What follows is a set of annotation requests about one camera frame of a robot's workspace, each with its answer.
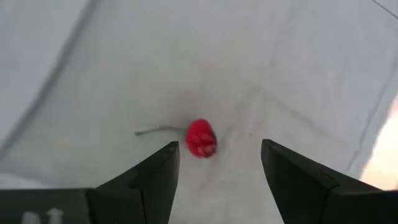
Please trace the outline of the grey cloth mat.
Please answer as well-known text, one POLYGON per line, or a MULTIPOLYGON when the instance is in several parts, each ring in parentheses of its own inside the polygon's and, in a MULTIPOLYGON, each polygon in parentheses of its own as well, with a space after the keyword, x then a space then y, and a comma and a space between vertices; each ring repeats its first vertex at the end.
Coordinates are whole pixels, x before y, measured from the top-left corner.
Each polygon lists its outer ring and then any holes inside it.
POLYGON ((171 141, 170 224, 282 224, 271 139, 358 178, 398 92, 398 0, 0 0, 0 190, 97 187, 171 141), (186 128, 206 119, 216 154, 186 128))

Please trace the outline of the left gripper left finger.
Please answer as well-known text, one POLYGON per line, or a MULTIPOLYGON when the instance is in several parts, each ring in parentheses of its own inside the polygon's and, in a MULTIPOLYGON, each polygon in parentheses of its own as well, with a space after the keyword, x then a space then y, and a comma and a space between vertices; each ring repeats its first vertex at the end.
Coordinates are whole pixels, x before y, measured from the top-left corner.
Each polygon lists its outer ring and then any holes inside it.
POLYGON ((168 224, 180 151, 172 141, 147 159, 90 190, 92 224, 168 224))

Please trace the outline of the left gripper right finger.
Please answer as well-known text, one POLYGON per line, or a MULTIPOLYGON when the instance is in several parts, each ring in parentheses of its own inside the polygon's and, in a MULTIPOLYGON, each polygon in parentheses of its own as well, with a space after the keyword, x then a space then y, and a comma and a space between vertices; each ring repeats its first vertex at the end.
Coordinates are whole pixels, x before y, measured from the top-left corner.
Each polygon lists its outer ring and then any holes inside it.
POLYGON ((261 162, 284 224, 375 224, 383 221, 377 188, 270 139, 261 162))

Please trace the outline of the red toy cherry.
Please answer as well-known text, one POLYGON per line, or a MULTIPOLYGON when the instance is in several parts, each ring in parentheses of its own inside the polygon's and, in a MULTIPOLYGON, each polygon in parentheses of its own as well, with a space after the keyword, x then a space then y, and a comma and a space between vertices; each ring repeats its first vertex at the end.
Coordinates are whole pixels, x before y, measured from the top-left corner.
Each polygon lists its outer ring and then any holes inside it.
POLYGON ((185 135, 185 145, 193 156, 208 159, 216 154, 218 141, 211 124, 203 118, 192 121, 186 128, 176 126, 159 126, 143 131, 136 131, 135 136, 153 133, 156 131, 176 131, 185 135))

